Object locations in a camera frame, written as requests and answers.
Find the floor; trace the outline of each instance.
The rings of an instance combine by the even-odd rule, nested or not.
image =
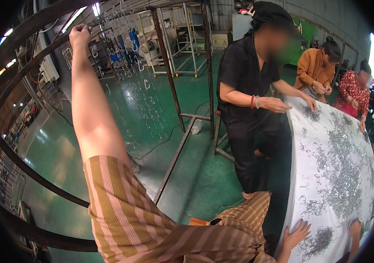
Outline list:
[[[220,58],[221,53],[215,52],[212,59],[215,98]],[[196,59],[200,65],[205,56],[201,55]],[[191,70],[192,64],[187,65],[187,68]],[[106,79],[102,80],[101,84],[126,141],[127,152],[141,165],[141,172],[137,177],[153,199],[183,133],[167,76],[160,75],[154,78],[153,72],[147,69],[142,74],[148,80],[147,85],[151,85],[147,90],[138,70],[137,75],[130,79],[121,82]],[[285,81],[293,84],[295,76],[296,68],[284,68],[282,78]],[[182,112],[209,116],[206,66],[199,72],[198,78],[194,75],[182,75],[176,77],[174,83]],[[139,112],[148,111],[148,106],[152,112],[156,110],[159,113],[159,118],[144,120],[141,117]],[[40,113],[21,142],[18,154],[53,184],[89,201],[79,146],[74,129],[69,124],[72,123],[69,102],[64,103],[61,114],[68,121],[57,111],[50,116]],[[184,122],[187,126],[189,119],[185,118]],[[225,132],[226,129],[222,125],[220,136]],[[223,210],[243,202],[241,186],[233,163],[222,155],[211,155],[211,148],[210,123],[203,122],[201,131],[188,137],[158,203],[158,207],[176,222],[188,224],[191,217],[211,220]],[[265,173],[266,190],[288,194],[290,153],[289,145],[277,159],[256,161],[256,171],[259,171],[256,173],[256,189],[259,186],[260,175]],[[30,205],[38,227],[67,236],[93,239],[91,221],[86,208],[57,196],[29,177],[26,177],[23,200]],[[286,198],[272,197],[263,224],[265,235],[280,235],[286,205]],[[99,253],[70,252],[52,248],[50,253],[54,262],[103,262]]]

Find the white table cover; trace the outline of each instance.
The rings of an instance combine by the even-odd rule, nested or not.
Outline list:
[[[311,234],[292,250],[288,262],[334,263],[350,250],[352,239],[348,229],[353,219],[358,217],[363,223],[364,236],[370,229],[374,218],[374,154],[368,135],[359,131],[359,120],[321,102],[317,102],[316,114],[309,114],[301,98],[285,96],[285,103],[293,107],[287,111],[292,134],[292,166],[288,207],[277,253],[285,227],[293,231],[303,218],[312,224]],[[337,154],[348,145],[334,141],[339,133],[353,144],[347,156]],[[335,186],[337,177],[345,178],[349,169],[356,170],[359,178],[349,186],[344,187],[340,181]],[[357,194],[353,198],[346,197],[354,193]],[[343,200],[345,205],[335,200]],[[355,204],[354,209],[343,209],[352,207],[347,200]],[[320,239],[316,240],[317,230],[326,228],[332,230],[333,236],[323,246]]]

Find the orange jacket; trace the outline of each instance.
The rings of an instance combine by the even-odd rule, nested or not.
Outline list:
[[[335,75],[335,65],[323,64],[322,50],[309,48],[305,50],[298,60],[297,76],[294,88],[303,90],[311,86],[313,81],[320,82],[324,87],[330,85]]]

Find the red floral top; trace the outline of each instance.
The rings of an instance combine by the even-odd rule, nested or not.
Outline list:
[[[348,71],[342,77],[339,84],[339,96],[333,102],[333,107],[340,108],[348,104],[346,101],[348,96],[358,101],[358,113],[367,116],[369,110],[370,90],[361,88],[357,84],[358,74],[355,71]]]

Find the hand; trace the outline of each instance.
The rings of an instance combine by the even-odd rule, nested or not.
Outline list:
[[[266,108],[274,113],[285,113],[287,109],[292,109],[291,106],[286,105],[279,98],[258,97],[257,99],[259,107]]]
[[[365,131],[365,115],[361,116],[360,131],[363,133]]]
[[[332,87],[330,85],[326,85],[326,95],[330,95],[332,93]]]
[[[361,235],[361,222],[358,218],[352,220],[351,226],[349,227],[349,235],[352,238],[360,239]]]
[[[302,98],[308,104],[308,107],[310,107],[311,112],[312,113],[316,112],[316,109],[317,109],[316,99],[314,99],[313,97],[308,96],[305,93],[303,93]]]
[[[289,227],[285,227],[285,232],[283,233],[283,240],[282,240],[282,249],[285,250],[292,250],[296,247],[304,238],[306,238],[310,233],[308,230],[310,229],[311,224],[308,224],[308,221],[301,219],[298,228],[289,233]]]
[[[358,101],[351,96],[348,96],[347,101],[352,104],[353,108],[358,109]]]
[[[73,50],[87,49],[91,38],[88,25],[79,24],[74,26],[68,37]]]
[[[320,95],[323,95],[326,92],[326,88],[318,81],[313,81],[313,86],[316,89],[316,92]]]

